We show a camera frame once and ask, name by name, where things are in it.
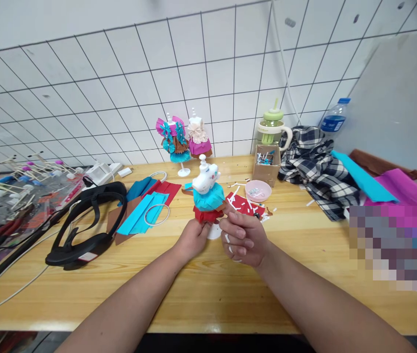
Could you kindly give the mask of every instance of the hand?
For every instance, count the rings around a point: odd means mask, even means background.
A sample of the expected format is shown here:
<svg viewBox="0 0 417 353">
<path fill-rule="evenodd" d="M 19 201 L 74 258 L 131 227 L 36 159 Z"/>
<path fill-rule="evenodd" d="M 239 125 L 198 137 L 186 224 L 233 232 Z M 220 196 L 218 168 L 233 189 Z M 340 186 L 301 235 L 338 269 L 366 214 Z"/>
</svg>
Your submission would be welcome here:
<svg viewBox="0 0 417 353">
<path fill-rule="evenodd" d="M 184 264 L 201 253 L 207 242 L 211 226 L 211 223 L 201 225 L 196 219 L 187 223 L 176 244 L 172 247 Z"/>
<path fill-rule="evenodd" d="M 271 246 L 261 222 L 236 211 L 227 212 L 227 216 L 220 221 L 225 254 L 233 261 L 258 267 Z"/>
</svg>

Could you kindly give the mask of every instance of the headset strap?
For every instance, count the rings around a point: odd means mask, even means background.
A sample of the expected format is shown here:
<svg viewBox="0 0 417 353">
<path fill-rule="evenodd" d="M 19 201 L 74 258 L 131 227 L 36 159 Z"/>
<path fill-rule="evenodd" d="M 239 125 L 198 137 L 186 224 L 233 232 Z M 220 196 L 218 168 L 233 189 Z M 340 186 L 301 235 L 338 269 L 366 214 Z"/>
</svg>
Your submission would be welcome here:
<svg viewBox="0 0 417 353">
<path fill-rule="evenodd" d="M 71 230 L 70 234 L 68 235 L 64 247 L 71 249 L 72 246 L 72 242 L 74 240 L 74 238 L 81 232 L 84 232 L 88 229 L 91 229 L 92 227 L 94 227 L 100 219 L 100 209 L 99 209 L 99 202 L 98 202 L 98 198 L 99 197 L 103 197 L 103 196 L 113 196 L 115 198 L 117 198 L 121 203 L 122 203 L 122 209 L 120 210 L 120 214 L 118 216 L 117 221 L 115 222 L 115 224 L 112 226 L 110 232 L 108 233 L 110 236 L 112 236 L 114 234 L 114 232 L 117 230 L 117 227 L 120 225 L 120 222 L 122 221 L 122 218 L 126 212 L 126 206 L 127 206 L 127 200 L 126 197 L 122 196 L 119 193 L 113 192 L 113 191 L 106 191 L 106 192 L 102 192 L 102 193 L 95 193 L 92 194 L 91 196 L 81 200 L 81 202 L 77 203 L 76 206 L 73 207 L 73 209 L 70 211 L 69 216 L 67 217 L 66 221 L 63 223 L 58 235 L 56 236 L 56 239 L 53 243 L 53 246 L 51 247 L 52 249 L 59 247 L 61 239 L 63 238 L 63 235 L 66 231 L 66 229 L 68 229 L 69 225 L 76 219 L 77 216 L 79 216 L 81 213 L 83 213 L 85 210 L 87 210 L 89 208 L 89 205 L 87 204 L 88 200 L 91 199 L 91 207 L 94 210 L 94 220 L 92 222 L 92 224 L 87 227 L 86 229 L 78 232 L 78 227 L 74 228 L 73 230 Z M 69 204 L 68 206 L 71 207 L 72 204 L 76 203 L 79 199 L 75 199 L 75 202 Z"/>
</svg>

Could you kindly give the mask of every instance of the gray wall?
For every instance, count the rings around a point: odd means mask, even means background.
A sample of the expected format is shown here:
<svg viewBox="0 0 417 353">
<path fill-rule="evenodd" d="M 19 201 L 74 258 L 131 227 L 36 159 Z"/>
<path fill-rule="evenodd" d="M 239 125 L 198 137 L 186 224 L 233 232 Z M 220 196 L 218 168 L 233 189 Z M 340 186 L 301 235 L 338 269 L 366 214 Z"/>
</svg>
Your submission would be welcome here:
<svg viewBox="0 0 417 353">
<path fill-rule="evenodd" d="M 417 32 L 381 43 L 350 97 L 336 149 L 417 169 Z"/>
</svg>

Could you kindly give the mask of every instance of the plaid shirt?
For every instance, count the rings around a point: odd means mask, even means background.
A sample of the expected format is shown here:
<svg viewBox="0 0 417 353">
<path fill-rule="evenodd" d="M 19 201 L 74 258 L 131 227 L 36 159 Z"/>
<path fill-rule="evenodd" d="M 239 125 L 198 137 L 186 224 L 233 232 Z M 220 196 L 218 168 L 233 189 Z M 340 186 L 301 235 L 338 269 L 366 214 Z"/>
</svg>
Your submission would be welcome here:
<svg viewBox="0 0 417 353">
<path fill-rule="evenodd" d="M 344 219 L 343 208 L 359 204 L 359 190 L 342 162 L 331 155 L 334 141 L 315 126 L 296 126 L 292 131 L 278 179 L 304 184 L 331 221 Z M 285 135 L 280 146 L 285 145 Z"/>
</svg>

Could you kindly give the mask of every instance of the red-handled pliers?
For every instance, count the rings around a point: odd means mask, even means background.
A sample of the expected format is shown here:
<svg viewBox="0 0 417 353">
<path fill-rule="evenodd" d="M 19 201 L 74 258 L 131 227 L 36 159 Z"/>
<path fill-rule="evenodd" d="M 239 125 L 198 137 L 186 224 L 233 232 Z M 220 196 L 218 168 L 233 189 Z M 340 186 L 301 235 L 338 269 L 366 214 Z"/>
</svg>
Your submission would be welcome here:
<svg viewBox="0 0 417 353">
<path fill-rule="evenodd" d="M 17 217 L 14 218 L 12 221 L 7 222 L 5 225 L 0 227 L 0 244 L 4 242 L 4 240 L 11 234 L 14 234 L 14 232 L 19 229 L 19 227 L 23 224 L 24 219 L 26 216 L 32 212 L 32 210 L 35 208 L 34 204 L 30 204 L 26 208 L 24 208 L 22 211 L 20 211 L 17 214 Z"/>
</svg>

